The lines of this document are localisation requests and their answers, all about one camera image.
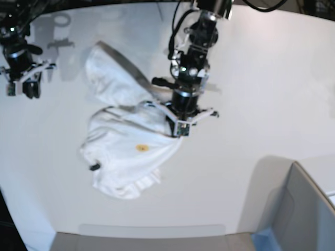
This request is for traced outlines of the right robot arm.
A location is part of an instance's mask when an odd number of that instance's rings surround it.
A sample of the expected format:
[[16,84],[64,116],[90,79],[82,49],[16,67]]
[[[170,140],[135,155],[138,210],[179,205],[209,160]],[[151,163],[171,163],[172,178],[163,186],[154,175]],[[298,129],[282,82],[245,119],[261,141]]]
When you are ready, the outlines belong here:
[[7,81],[7,96],[40,98],[43,72],[56,67],[49,60],[34,61],[43,49],[26,40],[30,24],[49,5],[50,1],[1,1],[1,51],[8,64],[8,68],[1,66],[1,75]]

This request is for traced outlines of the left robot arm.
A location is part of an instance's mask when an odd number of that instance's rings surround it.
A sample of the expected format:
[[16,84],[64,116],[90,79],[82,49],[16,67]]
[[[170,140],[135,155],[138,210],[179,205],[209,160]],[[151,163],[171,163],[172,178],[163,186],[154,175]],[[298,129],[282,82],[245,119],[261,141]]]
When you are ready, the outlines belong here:
[[209,79],[208,55],[217,43],[219,19],[229,19],[232,1],[192,1],[188,9],[172,29],[167,58],[174,81],[154,77],[152,85],[166,87],[172,91],[167,102],[150,102],[165,114],[171,136],[189,136],[191,127],[207,117],[218,117],[213,108],[198,106]]

